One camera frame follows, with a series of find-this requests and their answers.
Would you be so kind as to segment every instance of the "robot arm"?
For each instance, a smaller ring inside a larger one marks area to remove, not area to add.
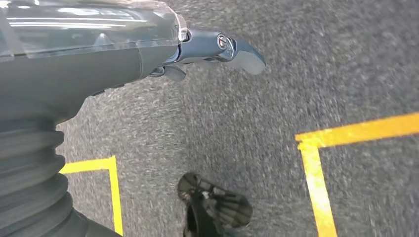
[[[187,29],[151,0],[0,0],[0,237],[117,237],[73,209],[55,153],[84,100],[147,76],[181,80],[180,64],[260,73],[249,44]]]

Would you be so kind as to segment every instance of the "clear plastic cover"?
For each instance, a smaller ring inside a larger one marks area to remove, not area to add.
[[[0,0],[0,62],[177,45],[186,23],[152,0]]]

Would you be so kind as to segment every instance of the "yellow floor marking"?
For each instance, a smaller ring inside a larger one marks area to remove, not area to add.
[[[109,179],[111,183],[112,210],[114,216],[115,232],[123,236],[121,199],[118,184],[118,172],[115,156],[106,159],[85,160],[74,163],[67,163],[61,170],[62,174],[71,174],[78,172],[109,170]]]
[[[419,134],[419,113],[298,134],[298,149],[320,237],[336,237],[336,227],[320,162],[319,148]]]
[[[114,212],[115,232],[123,235],[121,200],[118,184],[117,160],[115,156],[109,158],[109,178],[111,180],[112,206]]]
[[[94,171],[109,169],[109,158],[106,159],[91,159],[74,163],[67,163],[60,170],[62,174],[71,174],[78,172]]]
[[[321,148],[415,133],[419,133],[419,113],[303,133],[295,138],[297,141],[310,140]]]
[[[319,149],[309,143],[300,143],[298,149],[303,157],[302,161],[318,234],[320,237],[336,237],[335,222],[320,163]]]

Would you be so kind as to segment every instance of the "gray carpet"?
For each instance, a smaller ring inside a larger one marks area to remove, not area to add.
[[[180,236],[175,184],[194,170],[247,194],[242,236],[316,236],[295,134],[419,111],[414,0],[171,1],[195,27],[251,41],[252,77],[190,66],[89,98],[59,152],[118,163],[125,236]],[[321,150],[339,236],[418,236],[418,136]],[[75,206],[110,228],[106,172],[70,174]]]

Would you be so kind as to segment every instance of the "gray robot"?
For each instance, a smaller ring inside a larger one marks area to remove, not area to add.
[[[189,29],[162,2],[0,0],[0,237],[119,236],[73,209],[55,127],[89,96],[146,77],[180,81],[178,66],[198,61],[265,68],[248,43]],[[179,181],[185,236],[222,236],[250,221],[245,197],[201,181]]]

